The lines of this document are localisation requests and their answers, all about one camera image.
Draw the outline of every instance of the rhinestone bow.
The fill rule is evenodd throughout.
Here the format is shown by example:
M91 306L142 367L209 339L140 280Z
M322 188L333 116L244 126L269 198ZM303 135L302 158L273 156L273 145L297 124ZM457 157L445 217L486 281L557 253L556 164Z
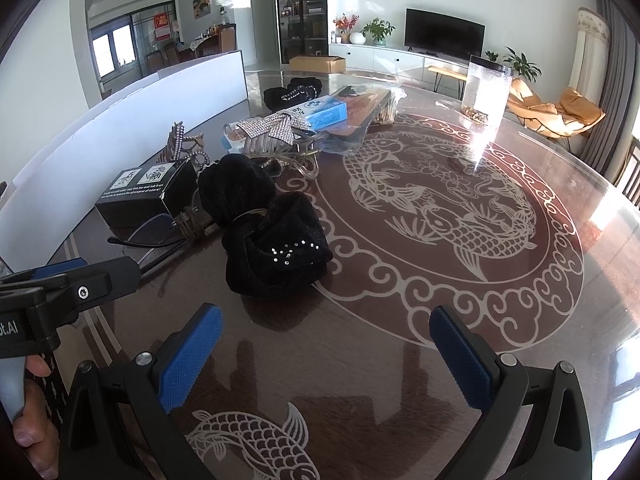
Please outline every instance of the rhinestone bow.
M293 128L311 132L311 124L302 115L277 112L268 117L254 117L238 123L244 133L251 139L268 133L273 139L293 144Z

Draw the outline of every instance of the white vase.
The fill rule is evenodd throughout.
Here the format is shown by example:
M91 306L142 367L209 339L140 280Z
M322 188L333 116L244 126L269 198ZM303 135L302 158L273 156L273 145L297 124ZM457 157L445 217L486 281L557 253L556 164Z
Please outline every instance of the white vase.
M349 36L349 41L354 45L364 45L367 41L367 38L364 37L364 34L361 32L352 32Z

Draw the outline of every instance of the television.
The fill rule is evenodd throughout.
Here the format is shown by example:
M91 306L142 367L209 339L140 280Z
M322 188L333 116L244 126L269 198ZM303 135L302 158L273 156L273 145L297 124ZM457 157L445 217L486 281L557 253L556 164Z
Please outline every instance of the television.
M412 49L468 60L482 56L483 41L484 25L425 10L406 10L404 44Z

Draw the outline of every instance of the round dining table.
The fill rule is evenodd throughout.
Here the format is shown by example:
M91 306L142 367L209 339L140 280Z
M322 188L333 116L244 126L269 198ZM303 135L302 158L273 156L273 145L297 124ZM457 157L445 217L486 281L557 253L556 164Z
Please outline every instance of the round dining table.
M204 134L219 159L223 125L268 113L264 90L303 75L248 72L249 101L187 135ZM314 76L323 94L390 83ZM608 478L640 430L638 211L519 124L475 131L459 101L398 84L406 97L394 124L370 127L351 155L320 153L315 180L285 170L276 181L314 206L334 254L325 277L292 296L235 294L217 230L65 336L81 337L100 365L126 362L213 303L222 336L171 416L218 480L289 479L290 461L308 464L309 480L424 480L439 474L480 415L431 341L430 312L448 304L495 352L532 367L574 366L593 478ZM52 261L121 256L110 234L94 210ZM528 415L523 408L490 478L509 465ZM297 446L278 437L292 420ZM268 452L257 458L238 439L216 437L243 424L262 432Z

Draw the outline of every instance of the human hand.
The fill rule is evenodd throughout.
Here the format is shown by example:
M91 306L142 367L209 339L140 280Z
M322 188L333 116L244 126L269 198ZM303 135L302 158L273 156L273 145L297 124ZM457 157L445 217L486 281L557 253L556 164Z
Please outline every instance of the human hand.
M51 373L44 359L36 355L27 357L26 368L36 377ZM47 416L43 391L30 380L24 381L24 411L15 419L14 437L44 480L58 478L58 430Z

